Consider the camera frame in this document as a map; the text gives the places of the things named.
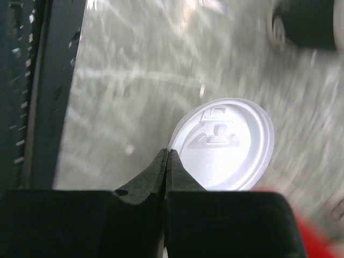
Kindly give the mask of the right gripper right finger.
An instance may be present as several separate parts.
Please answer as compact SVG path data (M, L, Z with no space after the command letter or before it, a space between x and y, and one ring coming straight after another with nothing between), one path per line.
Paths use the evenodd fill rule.
M175 150L166 167L169 257L305 257L292 208L273 191L206 191Z

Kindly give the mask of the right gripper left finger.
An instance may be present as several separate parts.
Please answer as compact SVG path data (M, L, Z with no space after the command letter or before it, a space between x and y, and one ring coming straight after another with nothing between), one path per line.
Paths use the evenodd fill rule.
M156 257L167 150L114 191L1 195L1 257Z

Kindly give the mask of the black paper coffee cup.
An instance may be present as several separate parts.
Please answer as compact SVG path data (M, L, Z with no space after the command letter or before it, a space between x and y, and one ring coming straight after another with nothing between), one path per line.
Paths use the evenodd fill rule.
M270 43L287 48L343 52L343 1L276 1L267 16Z

